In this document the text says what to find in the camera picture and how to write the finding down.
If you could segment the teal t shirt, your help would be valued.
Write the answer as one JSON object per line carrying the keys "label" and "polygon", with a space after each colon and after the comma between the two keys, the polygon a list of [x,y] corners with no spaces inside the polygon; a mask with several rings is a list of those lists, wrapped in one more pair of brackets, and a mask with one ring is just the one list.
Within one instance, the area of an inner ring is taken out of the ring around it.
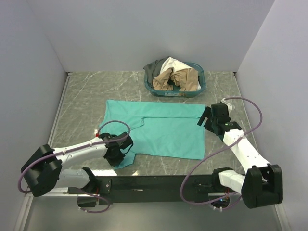
{"label": "teal t shirt", "polygon": [[130,128],[133,147],[114,168],[133,163],[136,154],[201,160],[205,156],[205,130],[197,123],[203,104],[107,100],[101,131],[119,135]]}

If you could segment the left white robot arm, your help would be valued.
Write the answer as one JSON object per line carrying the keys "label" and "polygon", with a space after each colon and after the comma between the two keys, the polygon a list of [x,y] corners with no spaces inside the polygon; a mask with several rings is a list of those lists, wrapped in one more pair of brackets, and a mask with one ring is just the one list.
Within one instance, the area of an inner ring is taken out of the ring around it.
{"label": "left white robot arm", "polygon": [[71,166],[95,158],[104,158],[116,167],[126,155],[133,140],[127,132],[120,135],[102,133],[92,140],[63,148],[40,146],[22,166],[22,178],[29,192],[35,197],[43,196],[54,188],[78,188],[84,193],[98,193],[101,182],[88,167],[73,170]]}

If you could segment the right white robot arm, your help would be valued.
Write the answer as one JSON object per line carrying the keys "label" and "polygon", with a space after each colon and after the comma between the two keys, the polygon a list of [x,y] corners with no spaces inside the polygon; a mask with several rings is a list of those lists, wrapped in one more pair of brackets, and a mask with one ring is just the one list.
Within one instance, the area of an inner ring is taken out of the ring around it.
{"label": "right white robot arm", "polygon": [[212,174],[213,190],[229,188],[242,196],[248,208],[280,204],[283,201],[282,169],[261,156],[246,138],[240,125],[232,121],[225,103],[206,107],[198,123],[217,135],[236,156],[245,174],[233,169],[219,168]]}

